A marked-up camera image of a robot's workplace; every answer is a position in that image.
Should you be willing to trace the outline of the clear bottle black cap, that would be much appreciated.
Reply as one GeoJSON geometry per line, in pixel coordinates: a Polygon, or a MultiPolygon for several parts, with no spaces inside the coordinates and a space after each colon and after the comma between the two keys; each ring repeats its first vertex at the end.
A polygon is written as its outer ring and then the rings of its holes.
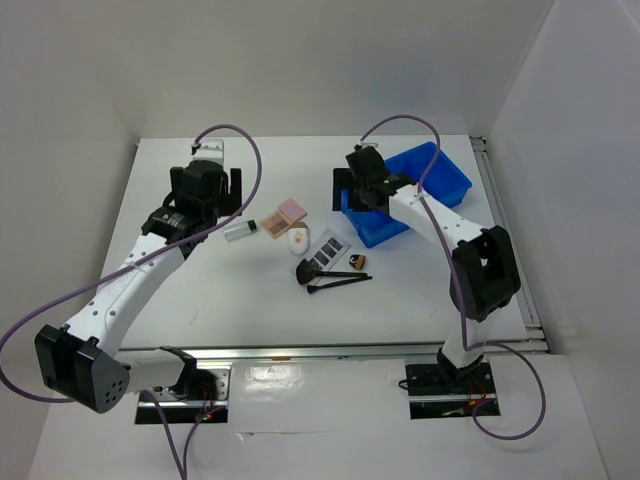
{"type": "Polygon", "coordinates": [[[234,242],[239,239],[250,236],[257,231],[257,224],[254,220],[248,220],[231,225],[223,231],[224,238],[228,242],[234,242]]]}

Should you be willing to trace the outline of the pink compact case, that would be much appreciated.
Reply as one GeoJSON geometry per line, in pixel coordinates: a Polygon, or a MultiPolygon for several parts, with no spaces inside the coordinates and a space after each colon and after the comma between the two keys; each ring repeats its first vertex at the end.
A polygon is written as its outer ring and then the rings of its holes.
{"type": "Polygon", "coordinates": [[[307,211],[292,198],[279,204],[277,210],[289,223],[298,222],[307,215],[307,211]]]}

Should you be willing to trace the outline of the small black gold item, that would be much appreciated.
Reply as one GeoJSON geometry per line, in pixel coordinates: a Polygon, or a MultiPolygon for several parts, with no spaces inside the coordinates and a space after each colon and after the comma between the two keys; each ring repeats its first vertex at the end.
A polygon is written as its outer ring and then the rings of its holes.
{"type": "Polygon", "coordinates": [[[366,263],[366,256],[360,254],[353,254],[349,257],[349,265],[357,271],[361,271],[366,263]]]}

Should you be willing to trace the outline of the clear sheet black swatches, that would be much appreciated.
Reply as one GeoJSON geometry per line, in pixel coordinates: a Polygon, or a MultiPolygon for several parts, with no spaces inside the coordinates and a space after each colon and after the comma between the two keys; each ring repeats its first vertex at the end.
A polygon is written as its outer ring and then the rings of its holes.
{"type": "Polygon", "coordinates": [[[302,260],[307,260],[312,267],[317,267],[320,271],[329,271],[350,247],[351,244],[345,238],[334,230],[326,229],[291,266],[290,272],[294,274],[302,260]]]}

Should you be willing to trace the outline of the white oval makeup container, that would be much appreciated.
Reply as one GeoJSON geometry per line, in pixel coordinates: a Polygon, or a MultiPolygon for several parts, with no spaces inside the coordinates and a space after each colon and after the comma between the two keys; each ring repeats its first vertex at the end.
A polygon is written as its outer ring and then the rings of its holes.
{"type": "Polygon", "coordinates": [[[304,255],[310,246],[310,231],[306,223],[295,222],[287,231],[289,251],[296,255],[304,255]]]}

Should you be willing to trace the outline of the black fan makeup brush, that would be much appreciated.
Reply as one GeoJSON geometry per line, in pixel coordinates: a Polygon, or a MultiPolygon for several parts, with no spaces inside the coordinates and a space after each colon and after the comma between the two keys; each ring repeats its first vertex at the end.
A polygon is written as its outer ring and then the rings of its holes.
{"type": "Polygon", "coordinates": [[[299,285],[307,285],[315,278],[365,278],[366,273],[362,272],[337,272],[323,271],[315,269],[311,262],[303,259],[295,269],[296,280],[299,285]]]}

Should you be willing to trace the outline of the thin black makeup brush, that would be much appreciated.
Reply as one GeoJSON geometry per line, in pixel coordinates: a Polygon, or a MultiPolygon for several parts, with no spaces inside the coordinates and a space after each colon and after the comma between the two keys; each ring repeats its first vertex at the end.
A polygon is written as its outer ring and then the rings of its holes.
{"type": "Polygon", "coordinates": [[[352,278],[348,278],[348,279],[345,279],[345,280],[334,281],[334,282],[327,283],[327,284],[322,284],[322,285],[308,285],[306,287],[306,290],[307,290],[307,292],[309,294],[314,294],[314,293],[316,293],[318,291],[321,291],[321,290],[326,290],[326,289],[330,289],[330,288],[346,286],[346,285],[359,283],[359,282],[363,282],[363,281],[368,281],[368,280],[372,280],[372,279],[373,279],[372,276],[364,275],[364,276],[360,276],[360,277],[352,277],[352,278]]]}

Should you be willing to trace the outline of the brown eyeshadow palette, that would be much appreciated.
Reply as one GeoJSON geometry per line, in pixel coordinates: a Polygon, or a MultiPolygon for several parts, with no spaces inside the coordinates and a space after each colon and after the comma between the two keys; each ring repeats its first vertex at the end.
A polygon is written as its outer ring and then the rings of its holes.
{"type": "Polygon", "coordinates": [[[262,229],[272,238],[277,239],[287,232],[292,222],[280,211],[276,211],[261,221],[262,229]]]}

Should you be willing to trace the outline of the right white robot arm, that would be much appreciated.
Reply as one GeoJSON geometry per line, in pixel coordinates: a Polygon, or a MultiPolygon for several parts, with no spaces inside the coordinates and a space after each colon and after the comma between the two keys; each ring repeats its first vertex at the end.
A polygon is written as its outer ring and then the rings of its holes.
{"type": "Polygon", "coordinates": [[[448,392],[460,391],[482,361],[494,317],[521,289],[509,233],[458,215],[404,173],[392,173],[372,145],[358,145],[348,166],[333,170],[333,206],[342,194],[356,211],[377,211],[407,225],[443,248],[449,266],[449,295],[460,316],[437,354],[436,379],[448,392]]]}

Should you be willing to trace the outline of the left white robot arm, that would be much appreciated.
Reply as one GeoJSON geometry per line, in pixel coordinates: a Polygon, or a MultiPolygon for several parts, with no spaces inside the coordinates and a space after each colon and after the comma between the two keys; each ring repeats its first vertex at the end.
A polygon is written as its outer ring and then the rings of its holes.
{"type": "Polygon", "coordinates": [[[155,387],[184,399],[212,375],[175,347],[139,354],[119,350],[129,328],[154,296],[222,217],[242,205],[242,173],[210,160],[170,170],[171,191],[142,226],[123,274],[109,280],[60,327],[45,325],[35,338],[44,384],[97,413],[130,392],[155,387]]]}

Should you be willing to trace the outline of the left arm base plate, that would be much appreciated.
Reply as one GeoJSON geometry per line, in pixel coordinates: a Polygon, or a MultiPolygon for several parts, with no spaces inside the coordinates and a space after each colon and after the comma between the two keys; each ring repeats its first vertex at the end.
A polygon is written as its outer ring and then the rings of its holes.
{"type": "Polygon", "coordinates": [[[176,396],[168,387],[153,387],[146,393],[140,393],[134,423],[161,424],[154,402],[159,404],[170,425],[193,425],[197,420],[207,424],[227,423],[231,364],[201,362],[198,369],[200,379],[189,393],[176,396]]]}

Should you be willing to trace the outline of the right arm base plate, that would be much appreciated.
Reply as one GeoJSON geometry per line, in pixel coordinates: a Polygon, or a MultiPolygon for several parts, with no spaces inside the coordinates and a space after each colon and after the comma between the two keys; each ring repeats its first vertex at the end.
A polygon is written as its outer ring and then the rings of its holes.
{"type": "Polygon", "coordinates": [[[397,383],[408,395],[412,420],[471,417],[474,408],[481,416],[500,416],[500,406],[488,362],[457,383],[446,383],[437,364],[407,364],[405,378],[397,383]]]}

